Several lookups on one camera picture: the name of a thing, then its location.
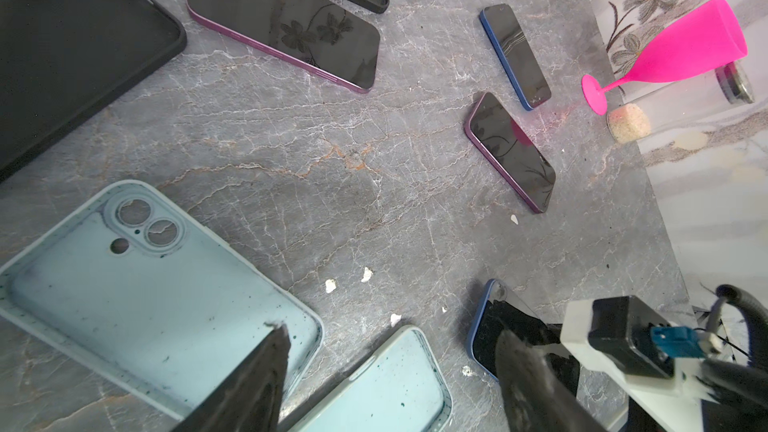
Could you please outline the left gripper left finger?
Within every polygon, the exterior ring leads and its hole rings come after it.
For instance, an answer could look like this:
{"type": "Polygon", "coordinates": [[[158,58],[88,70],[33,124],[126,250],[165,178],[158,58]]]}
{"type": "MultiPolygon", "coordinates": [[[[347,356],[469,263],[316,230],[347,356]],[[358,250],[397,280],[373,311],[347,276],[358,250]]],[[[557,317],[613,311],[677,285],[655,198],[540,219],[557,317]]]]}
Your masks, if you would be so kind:
{"type": "Polygon", "coordinates": [[[275,431],[287,377],[290,338],[280,325],[185,419],[176,432],[275,431]]]}

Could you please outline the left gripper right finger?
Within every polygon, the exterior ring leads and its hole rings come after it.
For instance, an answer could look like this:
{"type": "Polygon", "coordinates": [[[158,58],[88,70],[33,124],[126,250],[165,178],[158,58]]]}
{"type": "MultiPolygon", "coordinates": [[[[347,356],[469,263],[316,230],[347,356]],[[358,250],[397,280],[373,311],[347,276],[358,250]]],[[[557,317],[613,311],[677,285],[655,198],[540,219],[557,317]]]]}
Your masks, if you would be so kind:
{"type": "Polygon", "coordinates": [[[495,349],[504,412],[512,431],[602,431],[556,378],[544,357],[514,333],[502,332],[495,349]]]}

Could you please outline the blue-edged phone front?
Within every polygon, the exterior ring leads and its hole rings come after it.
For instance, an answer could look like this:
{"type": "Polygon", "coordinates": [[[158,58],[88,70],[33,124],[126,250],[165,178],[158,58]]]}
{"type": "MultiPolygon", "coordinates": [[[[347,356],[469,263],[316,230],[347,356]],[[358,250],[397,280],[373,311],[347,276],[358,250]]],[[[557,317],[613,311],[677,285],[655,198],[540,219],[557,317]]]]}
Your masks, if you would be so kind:
{"type": "Polygon", "coordinates": [[[542,321],[501,279],[491,279],[472,319],[466,349],[469,357],[497,380],[496,344],[502,332],[510,331],[539,352],[558,380],[576,396],[581,366],[561,343],[561,328],[560,324],[542,321]]]}

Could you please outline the light blue case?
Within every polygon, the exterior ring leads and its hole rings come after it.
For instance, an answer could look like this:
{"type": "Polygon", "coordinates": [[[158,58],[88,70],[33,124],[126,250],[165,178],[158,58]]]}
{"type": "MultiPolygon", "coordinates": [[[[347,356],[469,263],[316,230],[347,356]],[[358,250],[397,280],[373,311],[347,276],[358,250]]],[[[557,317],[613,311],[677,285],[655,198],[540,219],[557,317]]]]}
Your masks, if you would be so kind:
{"type": "Polygon", "coordinates": [[[104,188],[6,263],[1,313],[179,420],[278,326],[292,393],[324,335],[308,306],[137,180],[104,188]]]}
{"type": "Polygon", "coordinates": [[[441,431],[451,394],[423,331],[400,327],[294,431],[441,431]]]}

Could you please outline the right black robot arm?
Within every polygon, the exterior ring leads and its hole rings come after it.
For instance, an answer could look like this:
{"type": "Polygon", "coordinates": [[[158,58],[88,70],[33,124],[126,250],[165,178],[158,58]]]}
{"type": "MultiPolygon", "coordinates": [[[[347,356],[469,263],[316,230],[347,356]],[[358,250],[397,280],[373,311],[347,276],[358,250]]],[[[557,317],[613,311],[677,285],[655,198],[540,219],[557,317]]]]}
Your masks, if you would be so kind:
{"type": "Polygon", "coordinates": [[[767,308],[730,284],[715,289],[704,328],[675,326],[635,296],[620,300],[619,343],[629,363],[626,383],[658,400],[647,408],[668,431],[767,429],[767,308]],[[748,331],[745,365],[721,357],[728,344],[716,332],[727,306],[748,331]]]}

